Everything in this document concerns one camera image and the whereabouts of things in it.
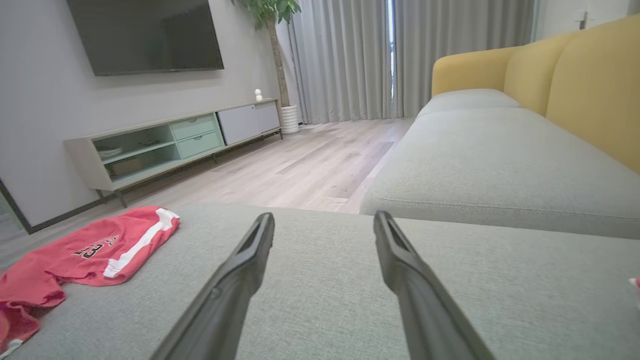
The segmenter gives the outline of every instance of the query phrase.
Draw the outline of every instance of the black television screen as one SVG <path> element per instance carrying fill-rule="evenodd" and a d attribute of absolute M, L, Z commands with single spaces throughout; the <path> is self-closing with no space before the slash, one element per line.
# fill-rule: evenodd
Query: black television screen
<path fill-rule="evenodd" d="M 67 0 L 96 76 L 223 69 L 208 0 Z"/>

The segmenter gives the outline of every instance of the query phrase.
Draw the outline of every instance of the white stripe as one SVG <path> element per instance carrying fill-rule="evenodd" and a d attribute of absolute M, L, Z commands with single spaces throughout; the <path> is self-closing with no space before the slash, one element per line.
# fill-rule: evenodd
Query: white stripe
<path fill-rule="evenodd" d="M 171 229 L 173 224 L 171 220 L 174 218 L 180 218 L 178 215 L 172 213 L 171 211 L 163 208 L 159 208 L 156 210 L 156 214 L 158 215 L 158 222 L 149 227 L 145 234 L 138 240 L 138 242 L 131 247 L 127 252 L 120 255 L 120 259 L 109 259 L 107 268 L 104 269 L 104 277 L 114 278 L 118 275 L 118 272 L 121 272 L 129 262 L 136 256 L 138 251 L 143 247 L 149 245 L 151 239 L 158 233 L 158 231 L 167 231 Z"/>
<path fill-rule="evenodd" d="M 0 359 L 4 359 L 9 356 L 9 354 L 11 354 L 15 349 L 19 348 L 20 345 L 22 345 L 22 340 L 20 339 L 13 339 L 9 341 L 9 345 L 6 348 L 6 351 L 0 354 Z"/>

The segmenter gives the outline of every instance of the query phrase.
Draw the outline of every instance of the wooden floor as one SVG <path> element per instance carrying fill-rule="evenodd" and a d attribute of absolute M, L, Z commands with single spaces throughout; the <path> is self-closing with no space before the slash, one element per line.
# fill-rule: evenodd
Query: wooden floor
<path fill-rule="evenodd" d="M 234 203 L 358 213 L 360 202 L 411 119 L 303 126 L 284 140 L 272 136 L 201 161 L 125 194 L 129 207 L 176 209 L 193 203 Z M 25 253 L 94 220 L 123 213 L 117 200 L 32 235 L 0 240 L 0 269 Z"/>

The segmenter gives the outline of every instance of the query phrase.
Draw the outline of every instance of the green drawer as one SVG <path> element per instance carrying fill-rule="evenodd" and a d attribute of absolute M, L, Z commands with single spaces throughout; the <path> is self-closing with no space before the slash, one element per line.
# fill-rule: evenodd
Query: green drawer
<path fill-rule="evenodd" d="M 218 133 L 208 133 L 181 141 L 178 143 L 178 148 L 180 149 L 182 158 L 186 159 L 195 154 L 213 150 L 221 145 L 222 142 L 220 141 Z"/>
<path fill-rule="evenodd" d="M 171 130 L 173 130 L 173 135 L 175 136 L 176 140 L 208 133 L 209 131 L 214 131 L 215 129 L 216 126 L 214 124 L 213 115 L 197 117 L 194 119 L 183 120 L 171 124 Z"/>

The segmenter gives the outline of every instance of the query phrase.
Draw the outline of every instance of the red clothing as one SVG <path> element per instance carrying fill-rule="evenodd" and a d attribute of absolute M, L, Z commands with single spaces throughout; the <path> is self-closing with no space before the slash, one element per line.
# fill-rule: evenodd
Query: red clothing
<path fill-rule="evenodd" d="M 179 224 L 179 217 L 166 209 L 135 208 L 26 254 L 0 279 L 0 359 L 40 327 L 31 316 L 33 308 L 65 300 L 61 284 L 125 282 Z"/>

